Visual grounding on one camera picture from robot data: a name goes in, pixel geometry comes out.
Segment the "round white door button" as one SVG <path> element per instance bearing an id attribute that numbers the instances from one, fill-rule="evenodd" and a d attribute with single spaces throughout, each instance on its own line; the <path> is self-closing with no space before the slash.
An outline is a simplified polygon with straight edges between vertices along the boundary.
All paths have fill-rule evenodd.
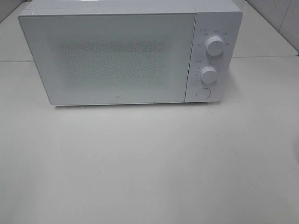
<path id="1" fill-rule="evenodd" d="M 196 93 L 196 96 L 201 101 L 207 100 L 211 95 L 211 91 L 208 88 L 199 89 Z"/>

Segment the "white microwave door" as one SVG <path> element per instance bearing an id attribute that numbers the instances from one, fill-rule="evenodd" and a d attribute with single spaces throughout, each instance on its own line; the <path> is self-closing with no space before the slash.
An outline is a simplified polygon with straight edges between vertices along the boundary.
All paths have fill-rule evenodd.
<path id="1" fill-rule="evenodd" d="M 180 103 L 195 14 L 20 16 L 50 103 Z"/>

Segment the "lower white timer knob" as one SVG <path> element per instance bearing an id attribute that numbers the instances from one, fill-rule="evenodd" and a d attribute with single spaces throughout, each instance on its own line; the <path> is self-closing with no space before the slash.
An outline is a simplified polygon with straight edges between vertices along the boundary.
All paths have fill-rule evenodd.
<path id="1" fill-rule="evenodd" d="M 206 66 L 200 71 L 200 79 L 205 84 L 211 84 L 217 80 L 218 72 L 213 66 Z"/>

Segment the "white microwave oven body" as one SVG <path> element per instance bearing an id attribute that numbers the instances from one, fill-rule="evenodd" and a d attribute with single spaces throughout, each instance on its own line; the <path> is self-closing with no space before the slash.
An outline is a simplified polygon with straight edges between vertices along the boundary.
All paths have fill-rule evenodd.
<path id="1" fill-rule="evenodd" d="M 243 17 L 231 0 L 34 0 L 19 17 L 123 14 L 195 14 L 185 99 L 180 103 L 221 99 Z M 205 40 L 213 35 L 220 35 L 225 41 L 224 51 L 218 56 L 208 55 L 205 49 Z M 218 72 L 217 80 L 211 84 L 200 79 L 200 71 L 206 66 L 213 66 Z M 196 96 L 202 88 L 211 91 L 205 101 Z"/>

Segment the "upper white power knob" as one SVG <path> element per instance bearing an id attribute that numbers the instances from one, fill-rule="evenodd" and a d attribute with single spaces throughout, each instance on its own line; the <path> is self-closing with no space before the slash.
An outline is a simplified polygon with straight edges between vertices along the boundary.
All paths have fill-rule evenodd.
<path id="1" fill-rule="evenodd" d="M 205 49 L 208 55 L 218 56 L 223 53 L 225 41 L 220 35 L 213 35 L 205 40 Z"/>

